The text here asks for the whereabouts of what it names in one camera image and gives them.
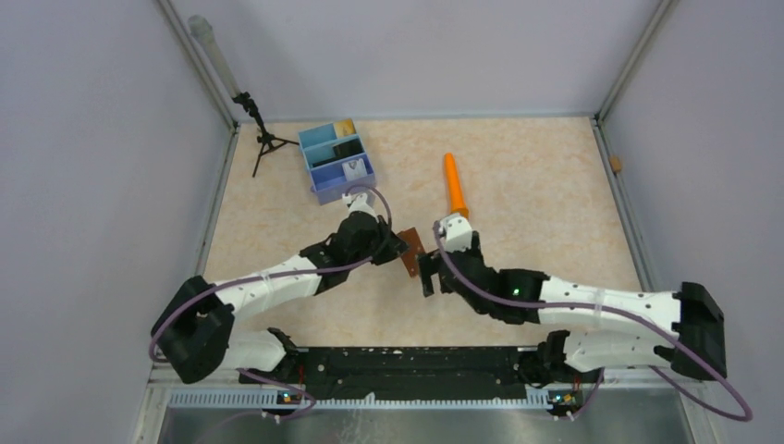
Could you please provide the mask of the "brown leather card holder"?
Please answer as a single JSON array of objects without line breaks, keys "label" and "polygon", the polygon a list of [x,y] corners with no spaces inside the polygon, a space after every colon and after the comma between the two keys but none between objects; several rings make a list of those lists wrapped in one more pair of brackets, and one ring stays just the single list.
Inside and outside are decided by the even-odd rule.
[{"label": "brown leather card holder", "polygon": [[406,271],[411,278],[419,276],[417,256],[425,253],[422,240],[416,228],[407,228],[398,233],[398,237],[405,242],[407,250],[400,256]]}]

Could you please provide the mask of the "silver card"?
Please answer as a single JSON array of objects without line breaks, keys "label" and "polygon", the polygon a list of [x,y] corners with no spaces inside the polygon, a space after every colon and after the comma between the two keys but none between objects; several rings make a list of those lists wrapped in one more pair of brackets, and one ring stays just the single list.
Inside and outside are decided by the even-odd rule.
[{"label": "silver card", "polygon": [[363,158],[358,157],[341,164],[346,181],[354,181],[369,175],[368,168]]}]

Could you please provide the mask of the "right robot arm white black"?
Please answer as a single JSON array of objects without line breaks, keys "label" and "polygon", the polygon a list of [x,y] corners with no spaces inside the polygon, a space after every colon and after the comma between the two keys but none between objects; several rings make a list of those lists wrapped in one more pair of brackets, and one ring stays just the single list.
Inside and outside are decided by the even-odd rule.
[{"label": "right robot arm white black", "polygon": [[557,325],[540,358],[545,374],[566,381],[600,367],[666,366],[712,381],[727,376],[725,316],[708,289],[683,282],[676,291],[591,287],[524,268],[495,270],[479,236],[462,252],[416,257],[423,295],[456,293],[474,312],[509,325]]}]

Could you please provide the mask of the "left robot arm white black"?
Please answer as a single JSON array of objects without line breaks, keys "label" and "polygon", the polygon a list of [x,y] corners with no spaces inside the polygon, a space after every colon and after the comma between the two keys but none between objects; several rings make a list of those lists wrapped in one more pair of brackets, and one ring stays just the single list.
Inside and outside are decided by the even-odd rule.
[{"label": "left robot arm white black", "polygon": [[353,212],[325,240],[283,263],[235,280],[187,279],[151,331],[151,357],[167,363],[184,384],[217,370],[259,370],[275,382],[296,371],[281,335],[241,333],[239,323],[297,299],[343,284],[362,265],[384,265],[409,249],[380,216]]}]

